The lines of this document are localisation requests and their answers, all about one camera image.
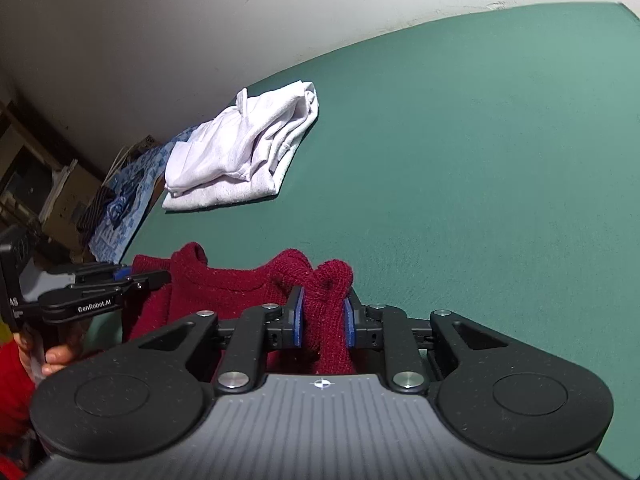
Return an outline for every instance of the blue floral fabric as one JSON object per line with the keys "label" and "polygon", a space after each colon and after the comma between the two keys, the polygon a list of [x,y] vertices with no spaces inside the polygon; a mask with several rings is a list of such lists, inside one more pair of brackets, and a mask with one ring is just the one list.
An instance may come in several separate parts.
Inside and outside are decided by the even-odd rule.
{"label": "blue floral fabric", "polygon": [[[114,214],[104,215],[100,225],[95,229],[94,236],[89,241],[89,248],[97,261],[117,264],[120,262],[124,251],[142,222],[146,206],[151,200],[156,179],[164,173],[166,162],[175,143],[189,140],[195,129],[196,126],[187,128],[163,146],[152,148],[143,153],[140,158],[116,173],[107,183],[108,187],[116,193],[116,201],[122,197],[120,202],[126,201],[126,206],[121,205],[120,214],[115,214],[114,210]],[[141,172],[143,176],[138,181],[135,200],[133,200],[132,182],[140,177]]]}

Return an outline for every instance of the red garment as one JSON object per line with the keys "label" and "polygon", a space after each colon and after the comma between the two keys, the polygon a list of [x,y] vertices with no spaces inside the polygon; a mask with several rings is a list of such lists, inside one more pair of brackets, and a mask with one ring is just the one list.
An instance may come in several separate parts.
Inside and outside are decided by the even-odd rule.
{"label": "red garment", "polygon": [[331,260],[313,270],[304,254],[288,249],[257,269],[211,269],[204,250],[195,242],[175,252],[170,260],[136,256],[133,261],[133,272],[159,269],[169,270],[172,282],[153,292],[142,312],[133,308],[123,311],[125,340],[198,310],[213,310],[220,319],[233,319],[250,306],[284,304],[291,289],[302,285],[305,351],[302,362],[298,355],[296,370],[291,371],[353,373],[344,335],[343,300],[353,281],[353,272],[346,263]]}
{"label": "red garment", "polygon": [[[0,347],[0,452],[6,451],[29,429],[29,403],[35,386],[24,371],[15,342]],[[24,473],[0,456],[0,474],[8,480]]]}

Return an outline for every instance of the folded white shirt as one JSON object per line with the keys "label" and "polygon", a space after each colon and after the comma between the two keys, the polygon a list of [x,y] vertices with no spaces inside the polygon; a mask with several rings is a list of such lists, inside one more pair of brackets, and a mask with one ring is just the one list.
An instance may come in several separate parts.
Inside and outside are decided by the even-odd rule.
{"label": "folded white shirt", "polygon": [[189,210],[277,194],[317,116],[311,82],[249,98],[244,88],[235,106],[176,143],[164,172],[169,194],[162,207]]}

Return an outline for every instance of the logo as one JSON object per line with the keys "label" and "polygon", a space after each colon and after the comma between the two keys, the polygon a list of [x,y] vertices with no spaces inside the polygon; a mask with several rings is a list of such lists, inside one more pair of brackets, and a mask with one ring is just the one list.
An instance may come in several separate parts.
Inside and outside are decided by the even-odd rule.
{"label": "logo", "polygon": [[85,312],[97,310],[98,308],[109,306],[110,304],[111,304],[111,300],[104,300],[104,301],[97,301],[97,303],[89,303],[88,305],[85,305],[85,306],[79,306],[78,314],[84,314]]}
{"label": "logo", "polygon": [[317,381],[314,381],[313,386],[315,386],[316,388],[320,388],[321,390],[324,390],[325,388],[328,388],[329,386],[332,386],[335,383],[332,383],[329,379],[325,379],[324,377],[322,379],[318,379]]}

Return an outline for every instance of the green surface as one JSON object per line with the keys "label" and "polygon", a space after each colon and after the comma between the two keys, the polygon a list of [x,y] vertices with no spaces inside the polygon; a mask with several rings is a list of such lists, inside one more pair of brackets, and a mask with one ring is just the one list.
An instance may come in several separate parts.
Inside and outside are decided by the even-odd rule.
{"label": "green surface", "polygon": [[196,240],[209,265],[294,247],[351,264],[364,301],[450,308],[612,389],[601,452],[640,472],[640,22],[614,4],[471,14],[265,79],[318,90],[275,200],[168,214],[127,253]]}

